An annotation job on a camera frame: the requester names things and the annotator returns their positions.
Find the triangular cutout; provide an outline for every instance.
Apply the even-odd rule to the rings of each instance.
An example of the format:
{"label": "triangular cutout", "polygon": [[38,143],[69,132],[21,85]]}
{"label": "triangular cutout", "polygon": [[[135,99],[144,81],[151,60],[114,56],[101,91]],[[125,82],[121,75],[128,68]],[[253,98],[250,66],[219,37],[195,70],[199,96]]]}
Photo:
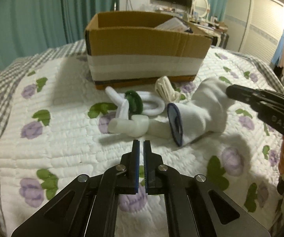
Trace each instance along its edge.
{"label": "triangular cutout", "polygon": [[240,217],[238,211],[231,207],[223,198],[221,198],[215,191],[208,192],[214,208],[217,211],[221,224],[226,225]]}
{"label": "triangular cutout", "polygon": [[73,200],[74,195],[74,191],[69,191],[51,209],[49,209],[45,213],[44,217],[53,222],[62,221],[66,216],[66,212],[70,206],[70,203]]}

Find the quilted bedspread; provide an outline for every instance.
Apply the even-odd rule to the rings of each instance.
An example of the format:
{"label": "quilted bedspread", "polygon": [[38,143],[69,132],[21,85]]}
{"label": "quilted bedspread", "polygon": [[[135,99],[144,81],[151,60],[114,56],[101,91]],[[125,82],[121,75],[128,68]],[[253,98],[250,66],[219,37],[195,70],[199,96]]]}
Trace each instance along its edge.
{"label": "quilted bedspread", "polygon": [[[255,66],[217,48],[209,49],[194,82],[176,85],[190,99],[207,77],[272,90]],[[130,89],[153,91],[154,85]],[[102,174],[131,151],[133,138],[107,131],[115,109],[105,92],[94,88],[83,55],[48,61],[22,79],[0,139],[7,236],[79,174]],[[165,113],[157,119],[165,120]],[[280,199],[276,185],[282,137],[248,105],[230,107],[223,133],[208,133],[182,148],[173,139],[146,135],[140,140],[150,140],[152,151],[180,173],[206,175],[265,228],[272,226]],[[119,198],[115,236],[134,235],[168,236],[164,197],[147,196],[141,186],[138,195]]]}

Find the open cardboard box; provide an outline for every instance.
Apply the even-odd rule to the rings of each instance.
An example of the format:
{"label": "open cardboard box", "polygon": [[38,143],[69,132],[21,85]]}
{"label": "open cardboard box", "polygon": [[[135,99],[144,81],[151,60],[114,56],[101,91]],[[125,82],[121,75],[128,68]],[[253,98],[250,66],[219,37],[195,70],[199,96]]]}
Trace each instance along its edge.
{"label": "open cardboard box", "polygon": [[173,16],[144,11],[96,14],[85,29],[89,68],[97,89],[171,81],[192,81],[211,45],[204,31],[155,29]]}

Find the bed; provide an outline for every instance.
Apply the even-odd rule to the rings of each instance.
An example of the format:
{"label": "bed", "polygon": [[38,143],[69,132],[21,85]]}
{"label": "bed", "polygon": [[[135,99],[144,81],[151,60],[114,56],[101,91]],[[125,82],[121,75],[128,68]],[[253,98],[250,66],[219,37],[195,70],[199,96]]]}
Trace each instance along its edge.
{"label": "bed", "polygon": [[[207,77],[284,93],[263,62],[216,47],[209,49],[194,82],[176,87],[190,99]],[[132,89],[153,91],[154,85]],[[108,111],[92,109],[98,103],[109,104]],[[16,59],[1,72],[0,228],[6,236],[76,176],[101,174],[131,150],[133,138],[106,130],[113,116],[107,95],[94,88],[84,40]],[[165,113],[157,117],[165,118]],[[151,140],[153,152],[180,173],[209,175],[265,228],[280,214],[276,186],[282,136],[246,104],[236,102],[229,109],[224,133],[209,133],[180,149],[173,140],[141,140]],[[44,175],[54,183],[48,186]],[[120,197],[115,236],[168,236],[164,197],[141,192]]]}

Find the metal screw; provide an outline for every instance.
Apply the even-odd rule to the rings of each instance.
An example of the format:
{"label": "metal screw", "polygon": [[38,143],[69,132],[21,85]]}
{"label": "metal screw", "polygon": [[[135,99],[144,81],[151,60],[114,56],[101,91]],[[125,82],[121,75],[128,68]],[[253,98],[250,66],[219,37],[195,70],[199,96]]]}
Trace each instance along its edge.
{"label": "metal screw", "polygon": [[87,175],[80,175],[78,176],[77,180],[81,183],[86,182],[88,180]]}
{"label": "metal screw", "polygon": [[122,165],[122,164],[118,164],[118,165],[116,165],[116,169],[117,169],[118,171],[123,171],[123,170],[126,169],[126,166],[125,166],[125,165]]}
{"label": "metal screw", "polygon": [[158,166],[159,171],[166,171],[167,169],[168,169],[168,167],[166,165],[159,165]]}
{"label": "metal screw", "polygon": [[204,175],[196,175],[196,180],[203,183],[206,180],[206,177]]}

